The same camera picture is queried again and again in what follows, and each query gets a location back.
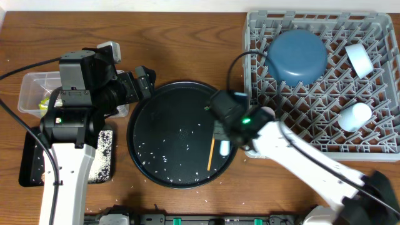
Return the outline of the wooden chopstick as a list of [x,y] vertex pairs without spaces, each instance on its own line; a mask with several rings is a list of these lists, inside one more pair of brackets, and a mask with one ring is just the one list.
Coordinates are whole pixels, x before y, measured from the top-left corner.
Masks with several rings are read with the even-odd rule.
[[214,144],[215,144],[215,137],[213,135],[212,139],[211,139],[211,147],[210,147],[210,151],[209,151],[209,159],[208,159],[208,162],[207,162],[207,171],[211,170],[211,163],[212,163],[212,159],[213,159]]

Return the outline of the light blue plastic knife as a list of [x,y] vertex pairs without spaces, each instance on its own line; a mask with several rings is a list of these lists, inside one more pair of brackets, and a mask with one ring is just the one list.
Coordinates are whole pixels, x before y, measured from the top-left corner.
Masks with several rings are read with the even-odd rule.
[[226,140],[222,140],[219,146],[219,153],[222,157],[226,157],[231,152],[230,142]]

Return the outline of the light blue bowl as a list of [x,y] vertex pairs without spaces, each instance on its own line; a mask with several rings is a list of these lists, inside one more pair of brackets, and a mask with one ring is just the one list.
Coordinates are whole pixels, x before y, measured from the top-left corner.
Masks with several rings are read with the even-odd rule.
[[345,47],[346,54],[360,79],[365,78],[373,71],[373,64],[362,44],[353,44]]

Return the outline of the pink plastic cup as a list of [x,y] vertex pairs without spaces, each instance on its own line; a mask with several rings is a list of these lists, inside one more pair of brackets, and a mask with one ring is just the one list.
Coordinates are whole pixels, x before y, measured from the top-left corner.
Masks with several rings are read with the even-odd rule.
[[276,114],[275,114],[275,112],[274,112],[274,110],[272,108],[267,107],[267,106],[263,106],[261,109],[263,109],[268,114],[270,114],[274,119],[276,118]]

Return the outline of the dark blue round plate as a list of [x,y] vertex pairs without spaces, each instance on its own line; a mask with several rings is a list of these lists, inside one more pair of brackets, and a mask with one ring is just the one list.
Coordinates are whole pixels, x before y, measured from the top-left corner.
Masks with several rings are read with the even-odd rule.
[[328,54],[319,36],[307,30],[294,29],[280,34],[267,50],[264,63],[277,81],[294,87],[312,84],[328,65]]

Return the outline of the light blue plastic cup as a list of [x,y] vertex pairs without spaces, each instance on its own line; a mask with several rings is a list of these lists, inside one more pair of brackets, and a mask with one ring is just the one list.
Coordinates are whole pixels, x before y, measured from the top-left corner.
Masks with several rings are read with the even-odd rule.
[[372,109],[367,104],[359,102],[343,109],[339,113],[337,122],[343,130],[355,132],[365,125],[372,115]]

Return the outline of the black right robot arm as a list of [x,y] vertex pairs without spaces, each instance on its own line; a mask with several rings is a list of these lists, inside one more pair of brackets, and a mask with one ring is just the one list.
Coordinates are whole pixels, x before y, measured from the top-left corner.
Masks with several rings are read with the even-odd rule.
[[231,92],[213,94],[208,109],[236,146],[272,159],[327,202],[302,224],[399,224],[398,200],[381,172],[367,176],[329,158],[265,108],[248,110]]

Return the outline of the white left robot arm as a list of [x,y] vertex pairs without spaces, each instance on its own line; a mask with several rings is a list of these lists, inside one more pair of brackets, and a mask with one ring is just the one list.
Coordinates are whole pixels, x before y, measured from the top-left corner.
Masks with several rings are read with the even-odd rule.
[[44,192],[40,224],[82,224],[88,177],[106,118],[118,106],[149,99],[156,72],[138,66],[118,73],[121,50],[115,42],[67,52],[59,59],[61,86],[41,118]]

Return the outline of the white rice pile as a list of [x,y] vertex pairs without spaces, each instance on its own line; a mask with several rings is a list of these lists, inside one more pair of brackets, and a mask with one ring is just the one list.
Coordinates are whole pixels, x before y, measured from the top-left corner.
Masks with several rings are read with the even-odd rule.
[[111,177],[111,158],[113,149],[113,130],[99,133],[94,161],[88,177],[89,184],[104,183]]

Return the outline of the yellow green wrapper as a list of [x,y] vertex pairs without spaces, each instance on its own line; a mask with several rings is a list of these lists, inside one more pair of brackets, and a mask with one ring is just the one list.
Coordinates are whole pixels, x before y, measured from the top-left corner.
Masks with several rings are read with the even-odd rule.
[[44,98],[39,104],[39,109],[40,110],[47,110],[49,106],[49,98]]

